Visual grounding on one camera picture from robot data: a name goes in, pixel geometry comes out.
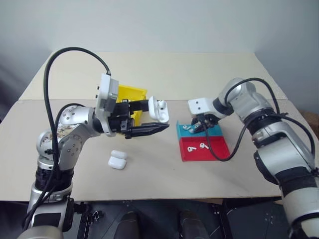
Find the black floor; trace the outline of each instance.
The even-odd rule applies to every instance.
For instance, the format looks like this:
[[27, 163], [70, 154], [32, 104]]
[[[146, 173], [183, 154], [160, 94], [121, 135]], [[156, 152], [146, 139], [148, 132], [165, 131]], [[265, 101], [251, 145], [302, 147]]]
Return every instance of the black floor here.
[[[212, 205], [191, 200], [143, 200], [95, 202], [93, 210], [105, 213], [97, 224], [90, 227], [88, 239], [112, 239], [121, 217], [130, 211], [138, 213], [144, 239], [178, 239], [177, 215], [181, 210], [198, 214], [210, 238], [221, 239], [218, 215]], [[21, 233], [21, 219], [26, 205], [0, 203], [0, 238], [14, 239]], [[64, 233], [65, 239], [75, 239], [81, 215], [74, 216], [72, 229]], [[284, 239], [288, 238], [288, 223], [283, 207], [263, 203], [228, 212], [234, 239]]]

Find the white wall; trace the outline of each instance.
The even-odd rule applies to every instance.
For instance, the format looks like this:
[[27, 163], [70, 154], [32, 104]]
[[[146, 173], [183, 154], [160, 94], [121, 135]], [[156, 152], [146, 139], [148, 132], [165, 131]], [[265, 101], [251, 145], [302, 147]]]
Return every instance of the white wall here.
[[[256, 51], [298, 107], [318, 112], [318, 15], [317, 0], [1, 0], [0, 114], [49, 53], [65, 46]], [[294, 87], [303, 91], [293, 94]]]

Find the yellow container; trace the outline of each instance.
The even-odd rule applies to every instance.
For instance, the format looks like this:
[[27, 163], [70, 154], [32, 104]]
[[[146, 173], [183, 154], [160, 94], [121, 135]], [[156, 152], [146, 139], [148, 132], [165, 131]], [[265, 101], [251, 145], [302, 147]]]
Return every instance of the yellow container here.
[[[119, 93], [118, 93], [118, 98], [116, 102], [120, 103], [124, 99], [128, 99], [129, 101], [145, 100], [146, 93], [147, 93], [146, 89], [119, 85]], [[140, 125], [141, 114], [142, 114], [142, 111], [135, 111], [134, 114], [131, 115], [131, 117], [134, 119], [134, 126]]]

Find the white table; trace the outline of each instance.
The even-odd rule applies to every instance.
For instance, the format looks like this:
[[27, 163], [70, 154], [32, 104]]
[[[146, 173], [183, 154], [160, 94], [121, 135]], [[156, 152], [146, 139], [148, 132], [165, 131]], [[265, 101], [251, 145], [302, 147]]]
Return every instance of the white table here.
[[[158, 99], [176, 100], [180, 97], [184, 100], [187, 94], [190, 95], [187, 98], [213, 97], [218, 95], [227, 80], [235, 76], [265, 78], [275, 88], [282, 111], [289, 112], [291, 117], [307, 125], [253, 54], [99, 53], [99, 55], [109, 62], [114, 78], [121, 84], [147, 88], [149, 96], [156, 95]], [[188, 68], [190, 62], [196, 63], [192, 69]], [[166, 66], [165, 74], [162, 73], [161, 63], [169, 65]], [[145, 65], [148, 73], [141, 71]], [[84, 57], [80, 53], [69, 53], [58, 58], [52, 68], [49, 84], [50, 96], [54, 99], [51, 102], [54, 115], [63, 105], [70, 102], [95, 105], [95, 100], [91, 99], [94, 98], [95, 87], [103, 71], [103, 68], [98, 66], [99, 63], [94, 59]], [[29, 199], [36, 170], [35, 142], [38, 135], [48, 128], [41, 96], [42, 71], [43, 68], [0, 124], [2, 169], [0, 200]], [[172, 84], [180, 87], [165, 90], [168, 79], [175, 79], [177, 82], [173, 81]], [[194, 84], [204, 87], [200, 90], [192, 88]], [[258, 86], [258, 89], [264, 92], [263, 87]], [[177, 120], [189, 123], [190, 115], [186, 101], [168, 101], [168, 107], [171, 126], [163, 132], [130, 140], [125, 140], [121, 135], [115, 138], [102, 135], [89, 139], [75, 167], [72, 191], [75, 200], [263, 197], [280, 194], [278, 187], [267, 182], [257, 170], [253, 159], [253, 152], [256, 149], [249, 133], [245, 133], [239, 151], [228, 162], [182, 162], [175, 124]], [[242, 123], [232, 115], [223, 119], [220, 125], [232, 151]], [[307, 136], [296, 126], [293, 127], [307, 142]], [[123, 150], [129, 154], [128, 164], [122, 171], [111, 169], [107, 165], [113, 149]]]

